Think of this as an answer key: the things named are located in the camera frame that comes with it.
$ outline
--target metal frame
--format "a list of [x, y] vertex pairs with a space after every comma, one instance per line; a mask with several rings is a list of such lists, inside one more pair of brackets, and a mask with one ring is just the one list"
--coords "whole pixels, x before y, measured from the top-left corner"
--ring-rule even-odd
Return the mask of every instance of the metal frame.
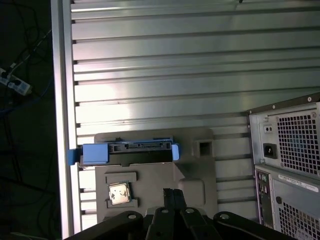
[[287, 109], [287, 108], [297, 107], [305, 104], [318, 103], [318, 102], [320, 102], [320, 92], [309, 94], [306, 96], [296, 97], [290, 100], [281, 101], [281, 102], [269, 104], [266, 106], [249, 109], [247, 113], [251, 115], [251, 114], [260, 114], [263, 112], [268, 112], [268, 114], [274, 115], [274, 114], [279, 114], [278, 110], [280, 109], [284, 109], [283, 110], [284, 113], [288, 113], [290, 111], [293, 111], [293, 109]]
[[51, 22], [59, 193], [64, 239], [81, 231], [79, 168], [78, 165], [67, 165], [67, 150], [77, 145], [69, 1], [51, 1]]

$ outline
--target dark floor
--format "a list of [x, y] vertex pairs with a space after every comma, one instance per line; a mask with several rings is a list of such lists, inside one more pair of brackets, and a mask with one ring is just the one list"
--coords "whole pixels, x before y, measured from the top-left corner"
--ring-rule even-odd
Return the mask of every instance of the dark floor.
[[[24, 25], [28, 30], [29, 42], [32, 42], [37, 34], [33, 11], [25, 6], [35, 10], [39, 28], [42, 30], [41, 37], [51, 29], [50, 0], [0, 0], [0, 68], [9, 67], [26, 48]], [[12, 108], [11, 103], [14, 106], [22, 105], [11, 113], [0, 115], [0, 151], [14, 150], [10, 154], [3, 153], [0, 160], [0, 207], [3, 209], [0, 222], [4, 221], [0, 223], [0, 227], [10, 223], [11, 232], [59, 239], [59, 184], [51, 41], [49, 36], [39, 46], [37, 53], [32, 55], [30, 62], [22, 64], [14, 72], [15, 76], [32, 85], [33, 93], [30, 96], [16, 96], [11, 90], [6, 91], [6, 86], [0, 83], [3, 107]], [[40, 60], [39, 55], [45, 56], [44, 59]], [[50, 81], [48, 91], [39, 98]], [[1, 177], [17, 179], [13, 167], [15, 158], [20, 166], [23, 183], [41, 189], [47, 186], [46, 190], [52, 193], [42, 193], [1, 180]], [[13, 234], [3, 236], [2, 229], [0, 238], [27, 239]]]

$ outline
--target square hole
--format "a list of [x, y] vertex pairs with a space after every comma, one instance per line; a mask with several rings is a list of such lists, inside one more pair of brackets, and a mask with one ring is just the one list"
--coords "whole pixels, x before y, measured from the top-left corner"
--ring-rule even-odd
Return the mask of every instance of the square hole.
[[212, 143], [200, 142], [199, 151], [200, 151], [200, 157], [212, 156]]

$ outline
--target sticker label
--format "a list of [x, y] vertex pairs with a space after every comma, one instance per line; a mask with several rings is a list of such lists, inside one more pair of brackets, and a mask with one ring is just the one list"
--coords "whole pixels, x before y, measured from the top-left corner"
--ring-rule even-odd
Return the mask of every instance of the sticker label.
[[292, 184], [294, 184], [294, 185], [298, 185], [298, 186], [300, 186], [300, 187], [302, 187], [302, 188], [311, 190], [311, 191], [316, 192], [316, 193], [319, 192], [319, 189], [318, 189], [317, 187], [312, 186], [312, 185], [309, 185], [309, 184], [304, 183], [304, 182], [302, 182], [302, 181], [298, 181], [298, 180], [295, 180], [295, 179], [290, 178], [290, 177], [287, 177], [287, 176], [282, 176], [282, 175], [280, 175], [280, 174], [278, 175], [278, 177], [279, 177], [279, 179], [281, 179], [281, 180], [287, 181], [287, 182], [292, 183]]

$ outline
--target screw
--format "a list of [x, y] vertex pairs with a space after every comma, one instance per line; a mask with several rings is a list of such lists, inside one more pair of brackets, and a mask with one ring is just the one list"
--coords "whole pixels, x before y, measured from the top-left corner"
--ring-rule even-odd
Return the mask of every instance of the screw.
[[229, 216], [227, 214], [221, 214], [220, 218], [227, 220], [227, 219], [229, 219]]
[[195, 210], [188, 208], [187, 210], [185, 210], [188, 214], [193, 214], [195, 212]]

